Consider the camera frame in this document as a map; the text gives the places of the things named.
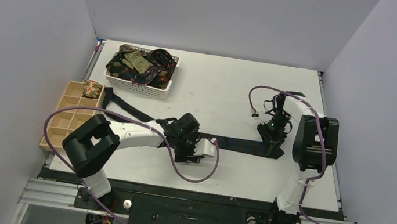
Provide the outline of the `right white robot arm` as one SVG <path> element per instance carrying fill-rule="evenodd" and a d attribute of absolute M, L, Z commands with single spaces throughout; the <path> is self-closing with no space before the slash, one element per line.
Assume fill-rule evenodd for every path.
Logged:
<path fill-rule="evenodd" d="M 278 210 L 268 213 L 265 219 L 266 224 L 288 224 L 286 214 L 300 213 L 307 190 L 336 161 L 340 122 L 318 113 L 301 93 L 294 92 L 276 95 L 268 113 L 272 118 L 260 123 L 257 130 L 269 153 L 284 143 L 286 127 L 293 121 L 297 123 L 291 150 L 296 165 L 286 186 L 276 197 Z"/>

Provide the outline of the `blue brown striped tie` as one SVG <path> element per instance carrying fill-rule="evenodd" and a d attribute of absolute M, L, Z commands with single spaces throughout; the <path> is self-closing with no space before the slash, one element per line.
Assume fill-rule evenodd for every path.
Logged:
<path fill-rule="evenodd" d="M 115 95 L 114 89 L 112 87 L 105 87 L 103 91 L 103 96 L 104 98 L 102 101 L 102 108 L 105 110 L 107 110 L 110 103 L 114 103 L 118 107 L 123 109 L 126 113 L 135 117 L 138 121 L 149 122 L 154 120 L 153 117 L 146 115 L 142 111 L 139 111 L 138 109 L 125 102 L 122 98 Z M 200 132 L 200 136 L 207 139 L 217 139 L 219 148 L 223 150 L 231 150 L 264 158 L 272 158 L 273 160 L 278 160 L 285 154 L 281 147 L 278 146 L 271 149 L 262 141 L 257 142 L 253 140 L 245 140 L 203 132 Z"/>

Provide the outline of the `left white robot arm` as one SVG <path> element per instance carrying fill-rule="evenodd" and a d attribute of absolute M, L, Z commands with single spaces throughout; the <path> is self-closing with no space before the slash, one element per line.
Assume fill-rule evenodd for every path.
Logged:
<path fill-rule="evenodd" d="M 133 147 L 169 146 L 175 162 L 198 163 L 215 157 L 212 140 L 203 138 L 199 122 L 190 113 L 181 118 L 156 119 L 142 125 L 112 122 L 96 114 L 72 131 L 62 142 L 73 171 L 91 191 L 90 202 L 97 209 L 107 209 L 113 199 L 111 184 L 104 171 L 116 150 Z"/>

